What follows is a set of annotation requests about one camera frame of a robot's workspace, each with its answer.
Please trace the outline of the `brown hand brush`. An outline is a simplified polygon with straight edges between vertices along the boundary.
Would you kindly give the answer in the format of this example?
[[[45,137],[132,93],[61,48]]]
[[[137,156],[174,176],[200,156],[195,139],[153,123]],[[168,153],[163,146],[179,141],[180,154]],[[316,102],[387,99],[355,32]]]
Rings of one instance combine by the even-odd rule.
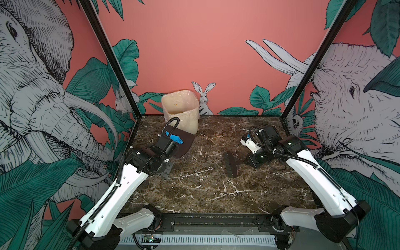
[[[245,159],[239,159],[233,155],[232,152],[226,151],[223,154],[224,164],[229,178],[237,178],[241,173],[241,165],[244,164]]]

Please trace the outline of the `blue paper scrap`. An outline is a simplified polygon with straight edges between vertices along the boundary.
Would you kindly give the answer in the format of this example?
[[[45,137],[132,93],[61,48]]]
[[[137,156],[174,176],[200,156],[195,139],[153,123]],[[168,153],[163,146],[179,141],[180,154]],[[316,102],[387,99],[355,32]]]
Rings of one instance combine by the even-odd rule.
[[[183,139],[177,135],[174,134],[170,134],[168,131],[165,132],[166,136],[168,138],[170,138],[171,140],[173,140],[174,142],[178,143],[178,144],[183,144]]]

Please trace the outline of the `dark brown dustpan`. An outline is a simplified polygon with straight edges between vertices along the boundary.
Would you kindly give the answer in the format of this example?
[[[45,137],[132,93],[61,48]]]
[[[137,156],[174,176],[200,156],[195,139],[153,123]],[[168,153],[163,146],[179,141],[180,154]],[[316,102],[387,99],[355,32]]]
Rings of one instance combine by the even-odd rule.
[[[176,128],[170,138],[178,145],[177,150],[174,150],[174,158],[181,158],[190,150],[195,140],[195,135]]]

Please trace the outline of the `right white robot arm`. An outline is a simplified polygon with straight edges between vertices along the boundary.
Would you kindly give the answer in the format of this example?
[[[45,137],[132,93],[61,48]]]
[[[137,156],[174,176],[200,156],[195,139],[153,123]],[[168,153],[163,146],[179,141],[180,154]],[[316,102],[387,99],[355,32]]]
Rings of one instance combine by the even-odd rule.
[[[284,158],[315,193],[322,208],[302,209],[285,207],[276,215],[276,230],[298,226],[319,231],[328,240],[342,242],[370,212],[370,205],[357,200],[345,191],[314,159],[304,143],[295,136],[267,138],[258,146],[249,135],[242,136],[241,144],[251,153],[252,163],[266,163],[274,158]]]

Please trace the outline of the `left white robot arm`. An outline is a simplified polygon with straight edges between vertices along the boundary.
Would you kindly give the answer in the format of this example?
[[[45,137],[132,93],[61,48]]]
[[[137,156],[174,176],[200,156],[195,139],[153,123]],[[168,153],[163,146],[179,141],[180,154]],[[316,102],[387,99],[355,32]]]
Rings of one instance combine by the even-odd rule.
[[[81,250],[113,250],[128,235],[142,229],[157,230],[162,224],[161,213],[152,205],[125,217],[118,214],[149,176],[162,175],[172,167],[168,161],[178,150],[179,144],[164,134],[150,148],[128,148],[106,193],[80,220],[67,225],[72,236],[67,248],[72,250],[79,243]]]

